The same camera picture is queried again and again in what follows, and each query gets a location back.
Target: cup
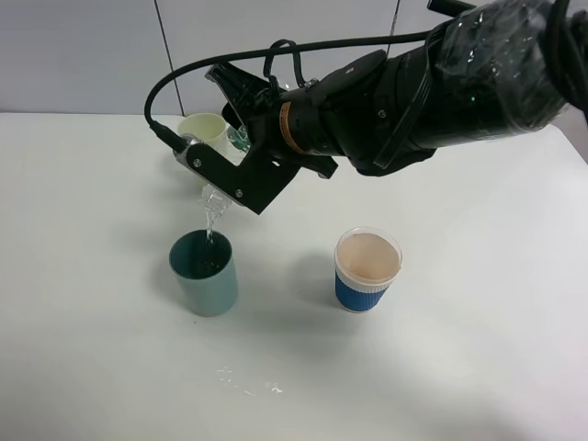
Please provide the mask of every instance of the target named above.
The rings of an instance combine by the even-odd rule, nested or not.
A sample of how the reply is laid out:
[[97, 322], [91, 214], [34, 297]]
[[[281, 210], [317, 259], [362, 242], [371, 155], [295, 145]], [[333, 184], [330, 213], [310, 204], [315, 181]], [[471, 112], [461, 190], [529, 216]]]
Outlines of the cup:
[[346, 232], [334, 251], [335, 295], [351, 312], [375, 307], [398, 275], [402, 252], [387, 233], [370, 227]]
[[186, 293], [190, 310], [205, 317], [228, 311], [237, 300], [237, 275], [229, 240], [219, 232], [189, 232], [169, 253], [169, 265]]
[[219, 115], [196, 113], [182, 119], [177, 126], [177, 132], [180, 136], [195, 136], [226, 157], [229, 151], [228, 128], [227, 121]]

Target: white cup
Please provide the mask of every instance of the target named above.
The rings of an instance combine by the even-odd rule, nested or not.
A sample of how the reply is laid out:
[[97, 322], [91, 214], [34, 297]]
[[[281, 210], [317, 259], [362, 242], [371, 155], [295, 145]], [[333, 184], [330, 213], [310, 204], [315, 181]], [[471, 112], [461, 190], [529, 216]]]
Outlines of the white cup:
[[229, 124], [223, 117], [214, 113], [196, 113], [182, 119], [177, 133], [180, 136], [195, 136], [226, 157], [229, 151], [228, 129]]

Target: white cup rim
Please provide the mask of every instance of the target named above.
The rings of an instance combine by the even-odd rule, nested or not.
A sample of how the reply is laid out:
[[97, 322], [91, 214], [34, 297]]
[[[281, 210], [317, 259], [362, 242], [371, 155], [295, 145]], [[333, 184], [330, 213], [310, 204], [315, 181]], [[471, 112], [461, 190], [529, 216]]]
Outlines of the white cup rim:
[[216, 140], [222, 138], [226, 133], [227, 130], [229, 129], [230, 124], [221, 116], [221, 115], [217, 115], [216, 113], [210, 113], [210, 112], [200, 112], [200, 113], [194, 113], [192, 115], [189, 115], [187, 117], [185, 117], [184, 119], [182, 119], [179, 124], [177, 125], [177, 134], [182, 136], [182, 135], [190, 135], [190, 136], [196, 136], [193, 133], [180, 133], [180, 126], [182, 124], [184, 124], [187, 121], [190, 121], [191, 119], [198, 119], [198, 118], [202, 118], [202, 117], [214, 117], [217, 120], [221, 120], [224, 124], [224, 129], [221, 133], [219, 133], [217, 136], [215, 136], [214, 138], [209, 138], [207, 140], [203, 140], [201, 138], [198, 138], [199, 140], [203, 141], [203, 142], [215, 142]]

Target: plastic wrap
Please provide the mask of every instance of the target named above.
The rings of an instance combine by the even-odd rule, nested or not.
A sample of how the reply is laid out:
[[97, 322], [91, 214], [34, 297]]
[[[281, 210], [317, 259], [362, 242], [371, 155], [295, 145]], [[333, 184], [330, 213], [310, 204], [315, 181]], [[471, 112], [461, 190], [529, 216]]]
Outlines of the plastic wrap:
[[455, 90], [483, 85], [512, 123], [543, 128], [565, 104], [540, 49], [550, 7], [545, 0], [502, 0], [457, 18], [435, 61], [444, 83]]

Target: black cable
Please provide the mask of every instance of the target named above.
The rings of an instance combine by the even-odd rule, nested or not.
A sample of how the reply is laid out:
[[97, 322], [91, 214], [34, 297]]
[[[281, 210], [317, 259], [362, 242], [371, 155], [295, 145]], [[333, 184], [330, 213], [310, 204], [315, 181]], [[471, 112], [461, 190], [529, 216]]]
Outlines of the black cable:
[[[292, 40], [278, 40], [274, 44], [270, 46], [271, 48], [279, 48], [288, 44], [291, 47], [298, 46]], [[296, 84], [298, 87], [304, 87], [306, 84], [306, 80], [304, 76], [302, 76], [302, 59], [300, 57], [300, 52], [292, 53], [292, 58], [294, 59], [294, 77], [296, 78]], [[266, 60], [264, 61], [264, 77], [267, 78], [269, 81], [272, 93], [276, 96], [279, 96], [279, 85], [277, 84], [277, 78], [272, 75], [272, 64], [274, 62], [274, 56], [268, 55], [266, 56]]]
[[[588, 73], [583, 57], [586, 48], [571, 32], [566, 18], [569, 4], [570, 0], [556, 0], [549, 11], [543, 57], [551, 83], [566, 101], [584, 113], [588, 122]], [[585, 21], [577, 25], [588, 28]]]
[[235, 62], [238, 60], [249, 60], [252, 58], [262, 58], [267, 56], [276, 56], [276, 55], [284, 55], [288, 53], [300, 53], [300, 52], [308, 52], [308, 51], [322, 51], [327, 49], [338, 49], [338, 48], [347, 48], [347, 47], [356, 47], [356, 46], [375, 46], [375, 45], [386, 45], [386, 44], [400, 44], [400, 43], [410, 43], [414, 41], [422, 41], [425, 40], [428, 32], [419, 32], [415, 34], [408, 34], [408, 35], [397, 35], [397, 36], [385, 36], [385, 37], [368, 37], [365, 39], [347, 39], [347, 40], [331, 40], [331, 41], [320, 41], [316, 43], [306, 43], [300, 44], [294, 47], [287, 47], [287, 48], [273, 48], [273, 49], [261, 49], [256, 51], [245, 51], [245, 52], [235, 52], [229, 53], [226, 55], [218, 55], [216, 57], [210, 57], [205, 60], [200, 60], [198, 62], [191, 62], [179, 69], [176, 69], [166, 75], [164, 78], [159, 80], [157, 84], [153, 87], [147, 99], [145, 101], [145, 107], [143, 110], [145, 119], [147, 123], [155, 132], [158, 138], [162, 141], [170, 145], [174, 150], [181, 152], [184, 149], [184, 144], [182, 139], [177, 136], [172, 130], [168, 129], [163, 124], [158, 123], [152, 118], [151, 115], [151, 108], [153, 106], [153, 101], [157, 94], [161, 92], [161, 90], [168, 85], [170, 82], [174, 81], [177, 77], [182, 76], [183, 74], [187, 74], [192, 71], [196, 71], [197, 69], [201, 69], [202, 67], [210, 66], [212, 64], [222, 63], [222, 62]]
[[459, 14], [469, 11], [474, 7], [476, 6], [459, 2], [458, 0], [429, 0], [426, 8], [429, 11], [443, 14], [444, 16], [457, 17]]
[[408, 137], [409, 133], [413, 130], [414, 124], [421, 115], [426, 99], [429, 97], [431, 87], [433, 85], [433, 76], [431, 75], [431, 54], [430, 50], [432, 47], [441, 42], [445, 36], [447, 30], [447, 23], [442, 23], [437, 26], [427, 35], [424, 42], [426, 50], [426, 67], [424, 69], [423, 78], [419, 84], [418, 89], [414, 93], [413, 99], [409, 106], [404, 110], [400, 120], [394, 127], [394, 131], [384, 143], [384, 146], [379, 151], [376, 159], [374, 159], [374, 165], [387, 169], [390, 167], [396, 154], [398, 153], [399, 146], [404, 144], [404, 141]]

